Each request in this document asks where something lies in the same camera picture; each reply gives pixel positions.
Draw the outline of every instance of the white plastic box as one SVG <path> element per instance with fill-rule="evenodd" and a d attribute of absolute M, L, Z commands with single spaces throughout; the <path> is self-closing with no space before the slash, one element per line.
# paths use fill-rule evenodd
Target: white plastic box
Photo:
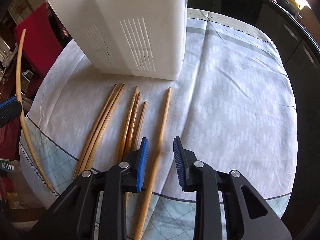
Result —
<path fill-rule="evenodd" d="M 185 50 L 187 0 L 48 0 L 104 73 L 175 80 Z"/>

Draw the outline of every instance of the red chair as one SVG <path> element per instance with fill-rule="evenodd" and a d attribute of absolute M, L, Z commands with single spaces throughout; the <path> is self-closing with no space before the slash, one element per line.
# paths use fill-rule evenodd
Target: red chair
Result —
<path fill-rule="evenodd" d="M 21 125 L 19 118 L 0 128 L 0 158 L 19 160 Z"/>
<path fill-rule="evenodd" d="M 63 50 L 50 26 L 46 3 L 31 13 L 14 29 L 14 36 L 19 44 L 23 29 L 26 36 L 23 55 L 36 71 L 30 81 L 27 97 L 30 98 L 40 87 L 42 80 Z"/>

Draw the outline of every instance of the ventilation slot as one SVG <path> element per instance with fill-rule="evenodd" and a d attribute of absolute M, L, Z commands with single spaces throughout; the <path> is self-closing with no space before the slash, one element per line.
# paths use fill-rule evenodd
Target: ventilation slot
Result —
<path fill-rule="evenodd" d="M 111 69 L 119 68 L 96 26 L 87 27 L 82 33 L 103 65 Z"/>
<path fill-rule="evenodd" d="M 120 24 L 137 68 L 142 71 L 155 72 L 156 69 L 144 19 L 122 20 Z"/>

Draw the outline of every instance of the light blue patterned border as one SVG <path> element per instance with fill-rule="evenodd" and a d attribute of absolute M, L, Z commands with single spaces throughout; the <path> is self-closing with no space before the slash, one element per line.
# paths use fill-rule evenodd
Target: light blue patterned border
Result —
<path fill-rule="evenodd" d="M 29 128 L 31 141 L 38 154 L 39 161 L 41 162 L 45 174 L 52 183 L 55 191 L 60 195 L 72 182 L 77 160 L 44 135 L 28 117 L 26 117 L 26 123 Z M 28 155 L 28 159 L 32 161 L 23 133 L 21 133 L 20 146 Z M 129 197 L 127 208 L 127 233 L 129 238 L 134 237 L 143 195 L 144 193 L 131 193 Z M 100 221 L 102 196 L 103 194 L 101 194 L 99 198 L 96 218 L 97 227 L 99 226 Z M 276 214 L 279 217 L 282 217 L 290 196 L 291 194 L 287 194 L 266 201 Z M 220 204 L 220 211 L 223 237 L 226 239 L 226 222 L 223 204 Z M 173 200 L 166 198 L 165 196 L 153 194 L 142 238 L 145 240 L 192 240 L 195 214 L 196 203 L 194 202 Z"/>

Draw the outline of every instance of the cabinet handle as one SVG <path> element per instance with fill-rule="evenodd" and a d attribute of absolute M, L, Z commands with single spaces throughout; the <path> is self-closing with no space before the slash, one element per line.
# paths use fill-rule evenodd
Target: cabinet handle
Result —
<path fill-rule="evenodd" d="M 304 45 L 302 45 L 302 46 L 303 46 L 304 52 L 307 54 L 307 56 L 308 56 L 308 58 L 310 59 L 311 63 L 315 66 L 315 68 L 318 68 L 316 62 L 313 60 L 313 58 L 312 58 L 312 56 L 310 55 L 310 53 L 309 53 L 309 51 L 307 50 L 307 48 L 306 48 Z"/>
<path fill-rule="evenodd" d="M 284 24 L 283 26 L 291 34 L 292 37 L 294 37 L 297 41 L 299 40 L 299 38 L 289 29 L 287 25 Z"/>

